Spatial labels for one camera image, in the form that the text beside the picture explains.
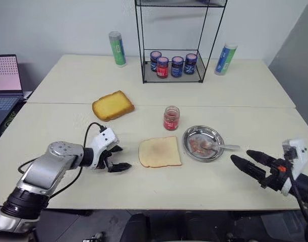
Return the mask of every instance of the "laptop screen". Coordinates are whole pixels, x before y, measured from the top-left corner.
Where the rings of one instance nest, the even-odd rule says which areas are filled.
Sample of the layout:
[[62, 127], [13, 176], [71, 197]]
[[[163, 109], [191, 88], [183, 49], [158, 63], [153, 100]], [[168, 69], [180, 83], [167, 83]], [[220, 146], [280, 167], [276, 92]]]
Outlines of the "laptop screen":
[[0, 55], [0, 92], [21, 90], [16, 56], [14, 54]]

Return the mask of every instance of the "bread crust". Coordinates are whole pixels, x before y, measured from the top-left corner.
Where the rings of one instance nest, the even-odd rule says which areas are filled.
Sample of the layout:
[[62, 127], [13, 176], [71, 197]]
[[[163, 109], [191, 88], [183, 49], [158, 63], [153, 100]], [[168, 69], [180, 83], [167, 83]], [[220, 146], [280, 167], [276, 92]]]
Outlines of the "bread crust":
[[[97, 103], [98, 103], [99, 101], [101, 101], [102, 99], [104, 99], [104, 98], [106, 98], [106, 97], [109, 97], [109, 96], [111, 96], [111, 95], [116, 95], [117, 93], [121, 93], [121, 94], [125, 97], [126, 101], [129, 103], [129, 107], [124, 108], [124, 109], [122, 109], [120, 112], [114, 113], [114, 114], [111, 115], [111, 116], [101, 116], [101, 114], [96, 110], [96, 105], [97, 105]], [[122, 115], [124, 115], [124, 114], [126, 114], [126, 113], [129, 113], [129, 112], [134, 111], [134, 110], [135, 110], [135, 106], [132, 104], [132, 102], [130, 102], [130, 100], [127, 98], [127, 96], [126, 96], [122, 91], [119, 90], [119, 91], [116, 91], [116, 92], [114, 92], [114, 93], [105, 95], [105, 96], [99, 98], [99, 100], [93, 102], [93, 103], [92, 103], [92, 110], [93, 110], [93, 113], [94, 113], [100, 120], [105, 121], [105, 122], [108, 122], [108, 121], [113, 120], [113, 119], [116, 119], [116, 118], [118, 118], [118, 117], [120, 117], [120, 116], [122, 116]]]

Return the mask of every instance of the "laptop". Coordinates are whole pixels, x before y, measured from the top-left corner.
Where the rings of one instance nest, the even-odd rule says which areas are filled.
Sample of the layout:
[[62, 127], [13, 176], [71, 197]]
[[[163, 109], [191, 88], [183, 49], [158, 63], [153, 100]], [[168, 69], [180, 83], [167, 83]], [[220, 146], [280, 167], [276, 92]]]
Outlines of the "laptop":
[[23, 98], [15, 54], [0, 54], [0, 125]]

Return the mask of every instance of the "metal plate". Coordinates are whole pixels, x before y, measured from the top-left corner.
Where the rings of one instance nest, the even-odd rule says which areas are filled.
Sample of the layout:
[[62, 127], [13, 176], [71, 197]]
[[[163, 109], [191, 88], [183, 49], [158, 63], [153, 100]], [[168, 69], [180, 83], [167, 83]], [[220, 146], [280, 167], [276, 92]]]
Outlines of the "metal plate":
[[193, 126], [188, 128], [183, 134], [183, 146], [186, 153], [193, 159], [201, 162], [210, 162], [222, 155], [223, 148], [213, 147], [212, 149], [204, 149], [201, 147], [203, 142], [224, 145], [221, 135], [207, 126]]

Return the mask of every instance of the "metal spoon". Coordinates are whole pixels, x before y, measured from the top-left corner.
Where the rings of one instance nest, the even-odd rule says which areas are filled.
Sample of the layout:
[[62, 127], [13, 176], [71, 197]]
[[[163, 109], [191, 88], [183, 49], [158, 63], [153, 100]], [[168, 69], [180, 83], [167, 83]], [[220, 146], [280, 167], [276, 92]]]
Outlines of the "metal spoon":
[[201, 144], [201, 147], [204, 149], [212, 149], [213, 147], [219, 147], [219, 148], [223, 148], [223, 149], [230, 149], [230, 150], [239, 150], [240, 146], [238, 145], [216, 145], [216, 144], [212, 144], [211, 142], [203, 142]]

